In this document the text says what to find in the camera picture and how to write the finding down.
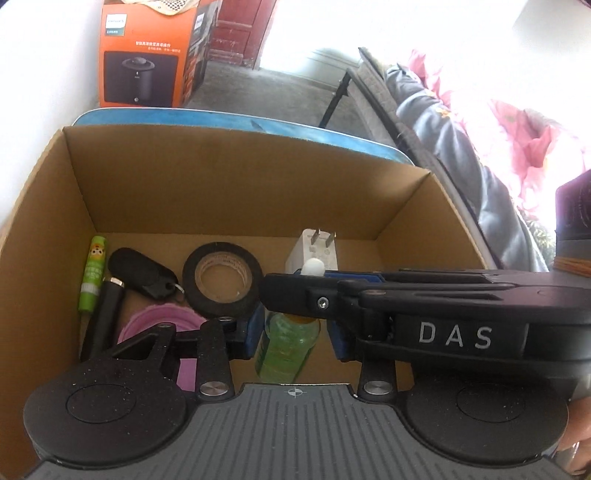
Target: black electrical tape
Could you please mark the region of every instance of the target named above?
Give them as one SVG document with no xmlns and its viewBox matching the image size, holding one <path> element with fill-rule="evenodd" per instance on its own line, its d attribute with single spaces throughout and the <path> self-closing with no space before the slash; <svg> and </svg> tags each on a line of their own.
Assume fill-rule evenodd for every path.
<svg viewBox="0 0 591 480">
<path fill-rule="evenodd" d="M 205 272 L 214 265 L 225 265 L 238 272 L 248 291 L 230 303 L 216 301 L 206 295 L 203 285 L 198 286 L 196 271 Z M 185 298 L 193 310 L 208 318 L 239 318 L 251 314 L 257 306 L 262 270 L 256 258 L 238 245 L 213 242 L 196 249 L 183 267 Z"/>
</svg>

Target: silver bolt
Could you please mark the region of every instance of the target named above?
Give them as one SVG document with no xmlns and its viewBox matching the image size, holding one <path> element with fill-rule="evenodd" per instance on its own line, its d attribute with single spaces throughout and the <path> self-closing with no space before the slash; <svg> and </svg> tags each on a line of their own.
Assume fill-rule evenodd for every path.
<svg viewBox="0 0 591 480">
<path fill-rule="evenodd" d="M 199 391 L 208 397 L 219 397 L 220 395 L 224 395 L 224 393 L 228 393 L 229 390 L 230 388 L 224 382 L 217 381 L 205 382 L 199 387 Z"/>
<path fill-rule="evenodd" d="M 394 390 L 391 383 L 382 380 L 372 380 L 367 382 L 363 389 L 370 395 L 388 395 Z"/>
<path fill-rule="evenodd" d="M 326 310 L 329 307 L 329 299 L 326 297 L 320 297 L 316 304 L 320 310 Z"/>
</svg>

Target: red door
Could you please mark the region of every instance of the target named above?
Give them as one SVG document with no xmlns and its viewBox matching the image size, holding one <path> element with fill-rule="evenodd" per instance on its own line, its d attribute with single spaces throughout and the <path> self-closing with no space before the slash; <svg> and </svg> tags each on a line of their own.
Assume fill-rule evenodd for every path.
<svg viewBox="0 0 591 480">
<path fill-rule="evenodd" d="M 209 57 L 254 68 L 277 0 L 223 0 Z"/>
</svg>

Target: green plastic bottle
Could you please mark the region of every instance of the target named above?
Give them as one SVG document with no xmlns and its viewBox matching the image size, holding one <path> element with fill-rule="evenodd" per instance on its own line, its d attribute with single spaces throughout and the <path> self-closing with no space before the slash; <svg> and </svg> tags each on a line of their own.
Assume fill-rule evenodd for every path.
<svg viewBox="0 0 591 480">
<path fill-rule="evenodd" d="M 302 275 L 324 276 L 322 260 L 312 258 L 304 264 Z M 255 368 L 266 383 L 293 383 L 312 351 L 320 333 L 314 318 L 270 313 L 265 321 Z"/>
</svg>

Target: gray textured platform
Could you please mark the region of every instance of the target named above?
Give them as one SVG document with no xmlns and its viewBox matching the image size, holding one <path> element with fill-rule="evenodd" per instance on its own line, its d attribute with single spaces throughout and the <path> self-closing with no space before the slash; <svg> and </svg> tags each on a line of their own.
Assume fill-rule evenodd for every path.
<svg viewBox="0 0 591 480">
<path fill-rule="evenodd" d="M 567 480 L 546 459 L 511 469 L 453 463 L 415 440 L 388 406 L 345 385 L 247 385 L 232 401 L 201 406 L 164 450 L 133 465 L 77 471 L 42 463 L 35 480 Z"/>
</svg>

